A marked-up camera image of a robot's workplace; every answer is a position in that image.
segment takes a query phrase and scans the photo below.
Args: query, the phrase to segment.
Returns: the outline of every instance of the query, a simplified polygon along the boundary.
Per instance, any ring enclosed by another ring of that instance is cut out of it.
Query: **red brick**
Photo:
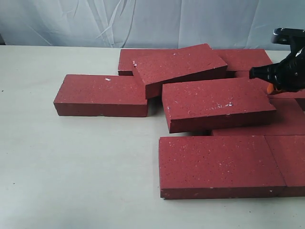
[[[263,136],[161,137],[161,197],[275,197],[285,182]]]
[[[134,59],[133,75],[145,86],[146,98],[161,95],[162,84],[225,77],[226,63],[208,44]]]
[[[249,72],[248,71],[235,72],[234,76],[236,78],[249,78]],[[261,88],[267,94],[267,87],[269,85],[268,82],[263,81],[261,79],[252,79],[251,81],[254,82],[254,84],[258,88]],[[305,111],[305,90],[296,93],[285,92],[281,94],[268,95],[268,97],[274,99],[296,99],[302,110]]]
[[[147,116],[147,100],[133,76],[67,75],[54,100],[63,116]]]
[[[118,72],[119,75],[132,75],[132,60],[139,56],[168,52],[171,49],[121,49]]]
[[[270,99],[270,102],[276,107],[270,125],[213,130],[212,135],[305,135],[305,114],[294,99]]]
[[[263,49],[214,50],[227,64],[227,71],[249,71],[252,67],[273,64]]]
[[[287,187],[281,197],[305,196],[305,136],[267,136]]]
[[[170,133],[268,124],[275,108],[247,79],[170,83],[163,106]]]

